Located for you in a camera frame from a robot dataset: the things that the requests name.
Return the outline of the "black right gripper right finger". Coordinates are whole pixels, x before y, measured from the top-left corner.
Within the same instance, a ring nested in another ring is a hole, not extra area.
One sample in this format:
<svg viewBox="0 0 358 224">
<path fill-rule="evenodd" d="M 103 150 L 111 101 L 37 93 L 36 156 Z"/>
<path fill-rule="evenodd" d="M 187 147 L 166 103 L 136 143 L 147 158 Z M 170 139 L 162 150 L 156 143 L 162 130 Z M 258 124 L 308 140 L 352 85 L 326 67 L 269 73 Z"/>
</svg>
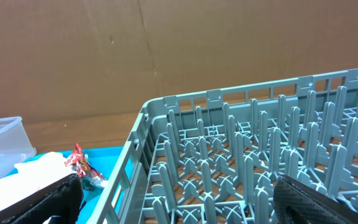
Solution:
<svg viewBox="0 0 358 224">
<path fill-rule="evenodd" d="M 279 224 L 358 224 L 358 212 L 287 175 L 276 181 L 273 209 Z"/>
</svg>

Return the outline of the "white napkin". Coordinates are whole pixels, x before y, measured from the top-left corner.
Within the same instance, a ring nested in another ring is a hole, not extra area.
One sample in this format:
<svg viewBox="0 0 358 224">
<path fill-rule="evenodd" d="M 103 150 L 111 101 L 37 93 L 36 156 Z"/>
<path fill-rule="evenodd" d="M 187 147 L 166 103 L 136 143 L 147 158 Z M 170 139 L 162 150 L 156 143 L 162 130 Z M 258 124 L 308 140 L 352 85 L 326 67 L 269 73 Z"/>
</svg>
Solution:
<svg viewBox="0 0 358 224">
<path fill-rule="evenodd" d="M 0 179 L 0 211 L 72 174 L 66 161 L 61 152 L 48 152 L 34 161 L 15 164 L 17 173 Z"/>
</svg>

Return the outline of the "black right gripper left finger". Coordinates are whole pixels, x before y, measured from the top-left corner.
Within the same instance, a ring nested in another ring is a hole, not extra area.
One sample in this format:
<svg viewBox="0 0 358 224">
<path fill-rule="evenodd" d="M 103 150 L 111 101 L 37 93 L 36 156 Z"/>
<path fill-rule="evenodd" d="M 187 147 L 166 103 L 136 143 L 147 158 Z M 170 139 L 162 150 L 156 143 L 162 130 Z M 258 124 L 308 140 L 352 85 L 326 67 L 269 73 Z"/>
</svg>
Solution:
<svg viewBox="0 0 358 224">
<path fill-rule="evenodd" d="M 81 180 L 70 174 L 0 210 L 0 223 L 76 223 L 82 199 Z"/>
</svg>

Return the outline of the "red snack wrapper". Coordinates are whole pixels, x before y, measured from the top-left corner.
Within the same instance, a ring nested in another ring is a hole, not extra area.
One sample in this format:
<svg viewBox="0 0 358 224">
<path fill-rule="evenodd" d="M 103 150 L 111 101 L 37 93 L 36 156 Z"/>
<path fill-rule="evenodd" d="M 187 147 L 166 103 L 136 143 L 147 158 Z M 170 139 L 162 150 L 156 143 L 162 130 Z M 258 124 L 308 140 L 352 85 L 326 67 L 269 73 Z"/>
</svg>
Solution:
<svg viewBox="0 0 358 224">
<path fill-rule="evenodd" d="M 103 189 L 107 186 L 108 180 L 89 164 L 88 155 L 83 152 L 77 142 L 65 161 L 65 166 L 80 178 L 85 190 L 93 191 L 95 188 Z"/>
</svg>

